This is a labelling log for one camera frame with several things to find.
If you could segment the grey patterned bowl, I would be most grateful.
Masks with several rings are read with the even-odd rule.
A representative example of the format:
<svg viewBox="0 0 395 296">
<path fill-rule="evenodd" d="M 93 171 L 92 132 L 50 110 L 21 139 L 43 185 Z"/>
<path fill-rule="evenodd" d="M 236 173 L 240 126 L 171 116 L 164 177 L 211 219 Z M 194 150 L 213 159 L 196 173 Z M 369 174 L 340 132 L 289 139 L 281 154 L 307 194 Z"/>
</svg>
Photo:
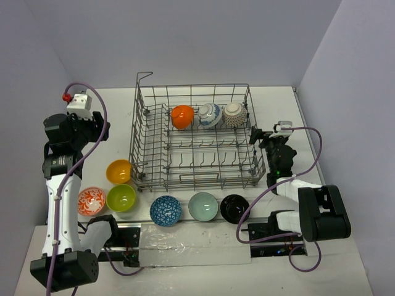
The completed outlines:
<svg viewBox="0 0 395 296">
<path fill-rule="evenodd" d="M 230 127 L 242 125 L 247 120 L 246 108 L 238 102 L 230 102 L 223 108 L 223 121 Z"/>
</svg>

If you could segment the blue floral bowl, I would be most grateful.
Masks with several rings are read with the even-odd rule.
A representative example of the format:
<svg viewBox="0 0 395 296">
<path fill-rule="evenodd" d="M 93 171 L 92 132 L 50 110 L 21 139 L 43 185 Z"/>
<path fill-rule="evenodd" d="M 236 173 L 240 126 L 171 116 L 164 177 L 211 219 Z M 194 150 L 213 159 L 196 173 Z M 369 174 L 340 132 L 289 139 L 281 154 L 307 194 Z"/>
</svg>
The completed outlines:
<svg viewBox="0 0 395 296">
<path fill-rule="evenodd" d="M 222 119 L 222 109 L 214 103 L 206 103 L 199 107 L 198 117 L 203 128 L 212 128 Z"/>
</svg>

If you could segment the grey wire dish rack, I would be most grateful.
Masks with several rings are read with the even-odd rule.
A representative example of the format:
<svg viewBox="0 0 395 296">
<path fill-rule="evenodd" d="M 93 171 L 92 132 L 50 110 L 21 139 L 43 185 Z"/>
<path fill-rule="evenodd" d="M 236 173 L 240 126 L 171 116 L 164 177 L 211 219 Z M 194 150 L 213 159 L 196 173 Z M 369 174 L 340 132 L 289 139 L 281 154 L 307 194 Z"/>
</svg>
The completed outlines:
<svg viewBox="0 0 395 296">
<path fill-rule="evenodd" d="M 245 188 L 266 173 L 265 153 L 250 143 L 257 128 L 250 86 L 233 84 L 148 85 L 149 72 L 136 76 L 129 161 L 139 191 Z M 224 108 L 239 103 L 246 118 L 237 126 L 219 121 L 205 127 L 198 116 L 185 129 L 173 126 L 179 105 L 198 110 L 206 103 Z"/>
</svg>

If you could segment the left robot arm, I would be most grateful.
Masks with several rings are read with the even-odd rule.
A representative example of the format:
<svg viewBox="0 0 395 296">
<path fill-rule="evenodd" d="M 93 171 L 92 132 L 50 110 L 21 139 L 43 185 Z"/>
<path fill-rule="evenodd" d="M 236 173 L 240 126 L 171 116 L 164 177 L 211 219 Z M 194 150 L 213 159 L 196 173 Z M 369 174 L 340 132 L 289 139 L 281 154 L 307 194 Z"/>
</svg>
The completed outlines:
<svg viewBox="0 0 395 296">
<path fill-rule="evenodd" d="M 31 275 L 46 288 L 46 293 L 76 288 L 98 279 L 98 256 L 103 247 L 120 240 L 120 230 L 112 215 L 89 220 L 84 235 L 79 234 L 78 195 L 82 170 L 89 152 L 109 137 L 106 115 L 93 112 L 90 119 L 75 113 L 58 113 L 47 117 L 44 131 L 42 171 L 48 190 L 47 233 L 41 258 L 30 263 Z"/>
</svg>

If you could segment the orange bowl white inside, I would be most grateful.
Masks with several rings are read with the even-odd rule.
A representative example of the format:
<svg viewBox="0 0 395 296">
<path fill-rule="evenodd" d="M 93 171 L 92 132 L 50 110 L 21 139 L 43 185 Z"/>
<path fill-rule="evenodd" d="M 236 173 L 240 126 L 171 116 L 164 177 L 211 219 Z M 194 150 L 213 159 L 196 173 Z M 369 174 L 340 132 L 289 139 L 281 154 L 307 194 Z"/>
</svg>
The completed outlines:
<svg viewBox="0 0 395 296">
<path fill-rule="evenodd" d="M 194 109 L 188 105 L 178 105 L 171 112 L 172 124 L 178 129 L 187 128 L 194 120 Z"/>
</svg>

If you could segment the yellow-orange bowl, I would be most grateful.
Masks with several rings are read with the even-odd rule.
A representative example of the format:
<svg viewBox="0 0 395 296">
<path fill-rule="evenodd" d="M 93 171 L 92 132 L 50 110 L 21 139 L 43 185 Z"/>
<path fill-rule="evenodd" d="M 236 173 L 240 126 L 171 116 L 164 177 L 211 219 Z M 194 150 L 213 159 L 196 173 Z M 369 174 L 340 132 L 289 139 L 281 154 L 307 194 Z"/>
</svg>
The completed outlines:
<svg viewBox="0 0 395 296">
<path fill-rule="evenodd" d="M 112 184 L 124 184 L 130 180 L 132 165 L 128 160 L 113 161 L 106 169 L 106 178 Z"/>
</svg>

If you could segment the orange white patterned bowl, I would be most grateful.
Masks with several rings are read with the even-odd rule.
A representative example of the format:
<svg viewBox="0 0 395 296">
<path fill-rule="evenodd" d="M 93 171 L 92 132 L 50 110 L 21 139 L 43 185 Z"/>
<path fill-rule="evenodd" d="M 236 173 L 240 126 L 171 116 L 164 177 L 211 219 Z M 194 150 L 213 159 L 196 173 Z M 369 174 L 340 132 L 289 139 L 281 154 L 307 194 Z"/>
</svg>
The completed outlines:
<svg viewBox="0 0 395 296">
<path fill-rule="evenodd" d="M 78 213 L 83 216 L 98 214 L 106 204 L 106 193 L 98 187 L 88 187 L 78 195 Z"/>
</svg>

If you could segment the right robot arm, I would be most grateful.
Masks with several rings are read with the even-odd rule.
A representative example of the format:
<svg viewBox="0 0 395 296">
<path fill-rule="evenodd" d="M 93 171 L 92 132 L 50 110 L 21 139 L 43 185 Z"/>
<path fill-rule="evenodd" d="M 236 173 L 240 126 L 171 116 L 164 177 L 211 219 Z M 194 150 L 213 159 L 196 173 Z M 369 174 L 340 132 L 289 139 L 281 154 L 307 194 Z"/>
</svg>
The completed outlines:
<svg viewBox="0 0 395 296">
<path fill-rule="evenodd" d="M 320 154 L 314 163 L 301 173 L 293 173 L 293 158 L 297 151 L 287 145 L 296 130 L 314 131 L 322 144 L 322 136 L 315 128 L 293 127 L 291 122 L 278 122 L 273 131 L 251 130 L 250 144 L 260 141 L 268 161 L 268 189 L 263 191 L 249 206 L 249 210 L 269 192 L 286 197 L 298 204 L 298 210 L 275 212 L 268 226 L 268 234 L 275 241 L 282 241 L 289 233 L 301 235 L 308 242 L 347 239 L 351 235 L 351 223 L 335 185 L 317 185 L 299 179 L 316 167 Z"/>
</svg>

